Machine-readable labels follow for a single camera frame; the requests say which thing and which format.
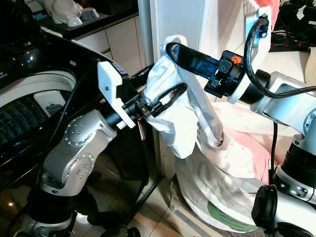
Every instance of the pink fabric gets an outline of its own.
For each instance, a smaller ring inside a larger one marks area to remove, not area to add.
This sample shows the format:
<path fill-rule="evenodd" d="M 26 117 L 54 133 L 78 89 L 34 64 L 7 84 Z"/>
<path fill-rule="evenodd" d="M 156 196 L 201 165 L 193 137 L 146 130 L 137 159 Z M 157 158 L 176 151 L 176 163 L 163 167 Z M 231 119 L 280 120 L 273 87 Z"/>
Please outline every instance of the pink fabric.
<path fill-rule="evenodd" d="M 256 140 L 245 133 L 235 131 L 231 128 L 225 127 L 225 132 L 231 136 L 236 142 L 248 148 L 253 155 L 252 168 L 256 175 L 256 179 L 262 182 L 269 183 L 269 160 L 270 153 L 260 145 Z"/>
<path fill-rule="evenodd" d="M 260 7 L 271 6 L 272 9 L 272 30 L 277 21 L 278 8 L 280 6 L 279 0 L 255 0 Z"/>

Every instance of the washing machine drum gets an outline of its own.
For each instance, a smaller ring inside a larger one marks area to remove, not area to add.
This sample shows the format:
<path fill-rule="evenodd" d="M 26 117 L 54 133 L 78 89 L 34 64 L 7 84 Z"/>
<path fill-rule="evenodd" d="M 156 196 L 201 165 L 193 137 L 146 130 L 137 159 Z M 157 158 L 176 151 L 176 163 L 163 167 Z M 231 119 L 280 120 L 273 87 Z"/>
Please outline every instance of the washing machine drum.
<path fill-rule="evenodd" d="M 46 71 L 0 89 L 0 146 L 40 127 L 63 107 L 75 84 L 69 72 Z"/>

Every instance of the white plastic mount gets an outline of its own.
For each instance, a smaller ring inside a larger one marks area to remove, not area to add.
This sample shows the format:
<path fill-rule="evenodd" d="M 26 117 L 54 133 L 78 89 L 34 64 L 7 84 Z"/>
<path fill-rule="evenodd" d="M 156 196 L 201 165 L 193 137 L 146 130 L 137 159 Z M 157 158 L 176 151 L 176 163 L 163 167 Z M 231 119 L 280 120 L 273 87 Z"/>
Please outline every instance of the white plastic mount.
<path fill-rule="evenodd" d="M 272 11 L 270 6 L 260 7 L 256 12 L 247 15 L 245 19 L 245 30 L 246 30 L 246 38 L 249 34 L 249 31 L 253 24 L 259 19 L 260 16 L 266 14 L 268 16 L 269 21 L 269 28 L 267 32 L 267 36 L 261 39 L 256 39 L 254 42 L 253 50 L 252 50 L 252 68 L 253 71 L 256 73 L 257 69 L 259 68 L 260 64 L 263 62 L 264 58 L 267 56 L 270 45 L 271 45 L 271 21 L 272 21 Z M 245 74 L 241 79 L 236 90 L 228 97 L 227 101 L 231 104 L 236 103 L 244 92 L 247 90 L 248 86 L 250 85 L 250 80 L 248 76 Z"/>
<path fill-rule="evenodd" d="M 119 123 L 118 128 L 122 129 L 126 125 L 133 128 L 135 123 L 122 108 L 124 103 L 121 98 L 117 98 L 117 86 L 122 85 L 122 77 L 110 62 L 106 61 L 98 63 L 98 81 L 99 90 L 102 92 L 105 99 L 112 106 L 115 112 L 123 120 Z"/>

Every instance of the orange sticker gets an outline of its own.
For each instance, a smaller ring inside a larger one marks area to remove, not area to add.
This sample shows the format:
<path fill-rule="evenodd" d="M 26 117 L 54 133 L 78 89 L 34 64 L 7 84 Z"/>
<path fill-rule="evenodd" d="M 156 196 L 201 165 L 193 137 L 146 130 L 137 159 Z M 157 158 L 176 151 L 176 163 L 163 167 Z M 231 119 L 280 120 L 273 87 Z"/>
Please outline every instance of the orange sticker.
<path fill-rule="evenodd" d="M 236 56 L 236 55 L 233 56 L 233 57 L 231 58 L 231 60 L 232 60 L 233 63 L 238 64 L 238 65 L 239 65 L 239 63 L 241 63 L 241 58 L 238 57 L 238 56 Z"/>

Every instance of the kitchen counter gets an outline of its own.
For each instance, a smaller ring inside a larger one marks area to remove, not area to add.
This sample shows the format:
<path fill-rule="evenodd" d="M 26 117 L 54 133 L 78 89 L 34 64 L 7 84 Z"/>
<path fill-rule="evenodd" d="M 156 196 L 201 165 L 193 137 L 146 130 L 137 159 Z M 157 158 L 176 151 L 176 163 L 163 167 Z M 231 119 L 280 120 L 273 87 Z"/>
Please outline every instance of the kitchen counter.
<path fill-rule="evenodd" d="M 68 27 L 67 24 L 55 24 L 51 17 L 46 17 L 39 20 L 41 27 L 45 27 L 51 31 L 57 32 L 63 38 L 71 40 L 79 40 L 87 35 L 106 29 L 124 20 L 135 17 L 138 15 L 138 8 L 133 7 L 125 11 L 114 13 L 112 15 L 99 13 L 100 17 L 90 21 L 83 21 L 83 24 L 77 27 Z"/>

